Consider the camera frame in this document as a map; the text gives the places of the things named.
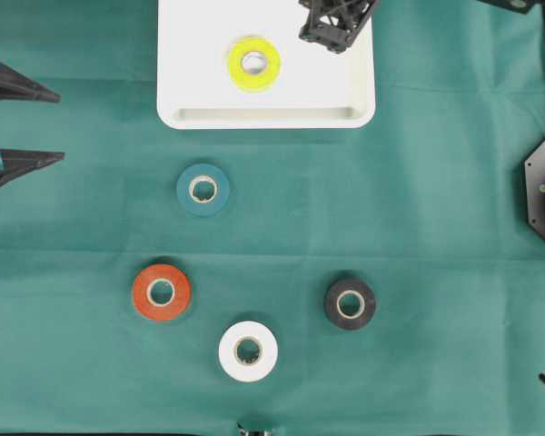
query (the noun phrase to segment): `white tape roll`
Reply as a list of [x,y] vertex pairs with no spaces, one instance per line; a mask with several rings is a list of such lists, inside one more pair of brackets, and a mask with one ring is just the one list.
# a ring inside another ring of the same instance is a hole
[[[257,356],[244,361],[239,356],[243,341],[252,341],[258,346]],[[220,364],[228,375],[239,382],[257,382],[273,370],[279,348],[273,333],[264,325],[254,321],[238,322],[230,327],[218,347]]]

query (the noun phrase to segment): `green cloth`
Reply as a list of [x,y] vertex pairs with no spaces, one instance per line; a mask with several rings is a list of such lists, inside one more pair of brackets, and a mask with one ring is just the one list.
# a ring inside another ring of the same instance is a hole
[[[0,0],[0,60],[63,96],[0,103],[0,148],[66,152],[0,190],[0,431],[545,435],[545,244],[521,175],[545,135],[540,9],[381,2],[360,130],[168,128],[156,23],[151,0]],[[196,162],[231,181],[214,218],[176,199]],[[157,260],[193,283],[162,325],[131,304]],[[378,300],[357,332],[322,308],[345,273]],[[280,347],[252,384],[217,358],[243,319]]]

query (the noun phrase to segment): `tape roll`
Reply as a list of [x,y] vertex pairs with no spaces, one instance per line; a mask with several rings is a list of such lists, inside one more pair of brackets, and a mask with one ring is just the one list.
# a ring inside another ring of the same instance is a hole
[[228,73],[236,86],[244,91],[264,91],[281,73],[281,56],[267,40],[249,36],[230,50]]
[[[256,344],[258,352],[250,360],[239,355],[244,341]],[[218,357],[224,371],[239,382],[257,382],[271,373],[276,365],[279,349],[273,333],[254,321],[238,322],[220,340]]]
[[[351,307],[344,306],[345,299],[357,302]],[[327,318],[345,330],[359,330],[373,317],[376,308],[372,289],[358,279],[343,279],[334,283],[325,294]]]
[[[213,195],[209,198],[196,196],[195,188],[199,183],[209,183]],[[198,216],[212,216],[220,212],[228,202],[230,184],[226,175],[217,167],[208,163],[198,163],[188,167],[177,184],[178,200],[189,213]]]
[[[157,302],[152,295],[153,287],[164,282],[171,288],[167,302]],[[192,285],[175,266],[156,264],[148,266],[135,278],[132,289],[134,306],[148,320],[168,322],[180,316],[192,299]]]

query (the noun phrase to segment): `orange tape roll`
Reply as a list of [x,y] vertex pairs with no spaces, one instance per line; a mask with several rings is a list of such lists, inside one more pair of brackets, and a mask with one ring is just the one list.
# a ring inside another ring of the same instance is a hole
[[[157,302],[152,289],[157,283],[171,287],[171,298]],[[148,266],[135,278],[132,290],[134,306],[148,320],[167,322],[180,316],[192,299],[192,285],[187,277],[175,266],[156,264]]]

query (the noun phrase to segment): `black tape roll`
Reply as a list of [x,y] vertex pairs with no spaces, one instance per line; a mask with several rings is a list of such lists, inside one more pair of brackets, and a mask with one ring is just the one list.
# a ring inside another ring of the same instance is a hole
[[[357,297],[359,310],[351,315],[340,307],[346,295]],[[336,326],[345,330],[359,330],[367,324],[375,313],[376,301],[372,289],[359,279],[343,279],[334,283],[325,294],[325,313]]]

